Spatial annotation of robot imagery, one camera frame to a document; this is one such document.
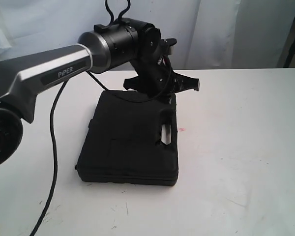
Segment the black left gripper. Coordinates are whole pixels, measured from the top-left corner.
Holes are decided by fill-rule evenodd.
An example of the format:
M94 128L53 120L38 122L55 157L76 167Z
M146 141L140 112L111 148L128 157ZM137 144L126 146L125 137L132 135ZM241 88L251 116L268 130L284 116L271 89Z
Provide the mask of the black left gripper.
M200 80L174 71L138 72L138 76L125 79L123 87L148 96L178 93L186 90L200 90Z

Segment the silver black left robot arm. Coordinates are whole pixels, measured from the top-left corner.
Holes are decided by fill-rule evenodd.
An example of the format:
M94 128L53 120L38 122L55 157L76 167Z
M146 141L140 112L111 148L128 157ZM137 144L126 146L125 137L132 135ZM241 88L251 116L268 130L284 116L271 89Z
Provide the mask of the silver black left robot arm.
M153 98L199 91L199 79L171 66L176 42L162 39L151 23L120 18L110 26L95 25L74 45L0 61L0 164L20 145L23 121L33 122L37 96L83 72L96 75L130 63L137 76L125 80L126 89Z

